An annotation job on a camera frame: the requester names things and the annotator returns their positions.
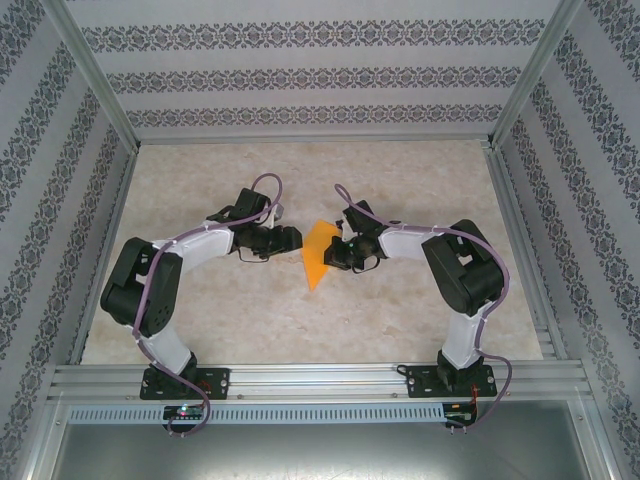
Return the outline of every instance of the patterned wallpaper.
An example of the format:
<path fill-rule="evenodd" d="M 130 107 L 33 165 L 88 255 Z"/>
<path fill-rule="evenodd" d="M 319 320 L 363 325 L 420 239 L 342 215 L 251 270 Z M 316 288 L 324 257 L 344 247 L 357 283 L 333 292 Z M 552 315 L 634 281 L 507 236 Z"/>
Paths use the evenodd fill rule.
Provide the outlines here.
<path fill-rule="evenodd" d="M 0 479 L 66 363 L 128 154 L 36 0 L 0 2 Z"/>
<path fill-rule="evenodd" d="M 557 3 L 68 5 L 145 140 L 487 134 Z"/>
<path fill-rule="evenodd" d="M 586 1 L 502 145 L 623 478 L 640 478 L 639 38 L 633 1 Z"/>

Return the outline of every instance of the beige floor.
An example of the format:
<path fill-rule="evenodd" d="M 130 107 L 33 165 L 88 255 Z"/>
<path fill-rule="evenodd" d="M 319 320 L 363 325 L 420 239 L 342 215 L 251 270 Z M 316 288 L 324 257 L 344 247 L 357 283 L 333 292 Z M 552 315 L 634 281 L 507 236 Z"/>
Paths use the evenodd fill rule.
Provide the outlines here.
<path fill-rule="evenodd" d="M 542 358 L 477 142 L 142 147 L 110 265 L 128 238 L 156 240 L 192 228 L 265 171 L 284 181 L 281 223 L 303 235 L 318 219 L 340 218 L 345 204 L 335 182 L 388 219 L 420 225 L 474 220 L 504 256 L 513 283 L 490 318 L 484 349 L 511 359 Z M 273 197 L 271 182 L 261 189 Z M 311 293 L 294 252 L 263 265 L 230 255 L 189 272 L 172 322 L 200 363 L 430 362 L 448 318 L 426 262 L 387 260 L 363 275 L 330 270 Z M 83 363 L 146 362 L 127 330 L 98 310 Z"/>

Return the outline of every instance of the robotic arm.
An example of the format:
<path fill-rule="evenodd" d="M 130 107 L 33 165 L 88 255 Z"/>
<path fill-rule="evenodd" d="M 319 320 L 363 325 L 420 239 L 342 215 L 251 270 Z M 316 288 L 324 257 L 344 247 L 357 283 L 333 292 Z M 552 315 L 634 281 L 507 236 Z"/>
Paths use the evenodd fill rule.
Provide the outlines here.
<path fill-rule="evenodd" d="M 427 260 L 440 294 L 452 309 L 447 339 L 438 353 L 437 376 L 451 393 L 464 391 L 482 375 L 479 335 L 484 318 L 501 294 L 504 276 L 494 257 L 470 238 L 487 243 L 470 220 L 452 225 L 451 233 L 439 229 L 388 226 L 377 220 L 366 201 L 343 211 L 337 222 L 342 238 L 333 237 L 325 251 L 325 264 L 361 273 L 365 261 L 378 266 L 388 258 Z"/>
<path fill-rule="evenodd" d="M 268 208 L 268 213 L 260 216 Z M 100 306 L 134 333 L 143 289 L 145 283 L 150 282 L 137 341 L 155 362 L 194 383 L 196 357 L 169 323 L 181 276 L 214 257 L 236 251 L 240 254 L 241 248 L 250 249 L 262 261 L 301 248 L 302 235 L 296 228 L 274 226 L 282 212 L 277 201 L 271 206 L 266 195 L 243 188 L 235 205 L 223 208 L 207 217 L 198 228 L 176 237 L 184 237 L 180 240 L 128 240 L 104 288 Z M 251 217 L 259 218 L 249 221 Z M 151 279 L 150 266 L 156 255 L 161 256 Z M 173 387 L 174 391 L 180 389 L 183 394 L 188 390 L 175 382 Z"/>

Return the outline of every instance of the aluminum frame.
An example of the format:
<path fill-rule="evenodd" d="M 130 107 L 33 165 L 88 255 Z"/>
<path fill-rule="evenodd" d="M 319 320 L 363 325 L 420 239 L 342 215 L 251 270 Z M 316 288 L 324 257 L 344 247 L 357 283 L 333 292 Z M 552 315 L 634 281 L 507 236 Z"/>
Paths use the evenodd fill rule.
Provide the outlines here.
<path fill-rule="evenodd" d="M 432 140 L 487 139 L 486 133 L 398 133 L 398 134 L 333 134 L 333 135 L 238 135 L 219 137 L 147 138 L 140 145 L 194 145 L 216 143 L 307 143 L 307 142 L 424 142 Z"/>
<path fill-rule="evenodd" d="M 522 71 L 513 92 L 502 109 L 496 125 L 491 133 L 493 145 L 500 145 L 509 135 L 511 127 L 520 115 L 520 110 L 527 101 L 529 94 L 542 75 L 549 59 L 560 43 L 562 36 L 569 27 L 573 17 L 582 5 L 582 0 L 560 0 L 555 12 L 549 19 L 533 54 Z"/>
<path fill-rule="evenodd" d="M 491 363 L 496 385 L 502 388 L 507 369 Z M 234 365 L 229 398 L 219 405 L 309 405 L 450 403 L 469 398 L 411 399 L 397 364 Z M 618 479 L 591 387 L 579 360 L 517 361 L 505 402 L 566 401 L 574 421 L 584 460 L 592 479 Z M 139 398 L 146 366 L 58 366 L 47 394 L 44 412 L 27 459 L 23 479 L 50 478 L 60 453 L 70 413 L 77 405 L 175 405 L 175 401 Z M 481 398 L 491 402 L 492 398 Z"/>
<path fill-rule="evenodd" d="M 127 152 L 137 153 L 140 141 L 120 105 L 109 80 L 93 55 L 87 40 L 74 20 L 65 0 L 43 0 L 42 6 L 47 16 L 56 27 L 65 45 L 73 55 L 78 68 L 93 90 L 100 106 L 104 109 L 109 121 L 118 132 Z"/>
<path fill-rule="evenodd" d="M 100 301 L 100 290 L 102 289 L 105 278 L 107 276 L 109 257 L 111 256 L 111 251 L 113 250 L 113 244 L 116 241 L 116 233 L 118 232 L 118 226 L 120 225 L 120 220 L 122 219 L 122 212 L 124 211 L 124 205 L 127 199 L 127 195 L 129 195 L 129 188 L 131 187 L 131 181 L 133 180 L 133 171 L 135 169 L 137 161 L 138 149 L 136 148 L 129 154 L 124 185 L 123 188 L 120 189 L 118 198 L 116 198 L 114 217 L 111 221 L 111 224 L 109 225 L 107 236 L 105 237 L 104 241 L 104 246 L 106 248 L 102 249 L 102 254 L 98 259 L 96 277 L 93 285 L 91 286 L 91 293 L 87 301 L 87 308 L 85 308 L 84 310 L 84 315 L 82 316 L 80 327 L 78 328 L 77 341 L 75 345 L 73 345 L 71 356 L 69 357 L 69 363 L 74 365 L 79 364 L 82 360 L 82 353 L 84 352 L 84 346 L 87 341 L 87 336 L 89 335 L 89 329 L 91 328 L 93 317 L 95 316 L 96 309 L 98 308 L 98 303 Z"/>
<path fill-rule="evenodd" d="M 522 212 L 517 208 L 518 200 L 509 179 L 504 159 L 500 151 L 493 148 L 488 142 L 483 143 L 482 148 L 509 237 L 509 243 L 513 249 L 513 257 L 518 267 L 531 318 L 536 327 L 547 329 L 554 356 L 560 360 L 565 360 L 569 356 L 564 347 L 562 335 L 547 296 Z"/>

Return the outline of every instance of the orange plastic piece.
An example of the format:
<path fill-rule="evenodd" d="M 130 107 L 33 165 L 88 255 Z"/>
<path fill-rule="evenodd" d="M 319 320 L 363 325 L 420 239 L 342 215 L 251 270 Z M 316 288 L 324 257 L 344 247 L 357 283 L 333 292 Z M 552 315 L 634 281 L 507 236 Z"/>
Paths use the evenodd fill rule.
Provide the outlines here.
<path fill-rule="evenodd" d="M 324 251 L 331 245 L 331 237 L 341 235 L 335 225 L 318 220 L 302 242 L 302 261 L 307 272 L 309 290 L 313 291 L 329 270 L 329 266 L 324 264 Z"/>

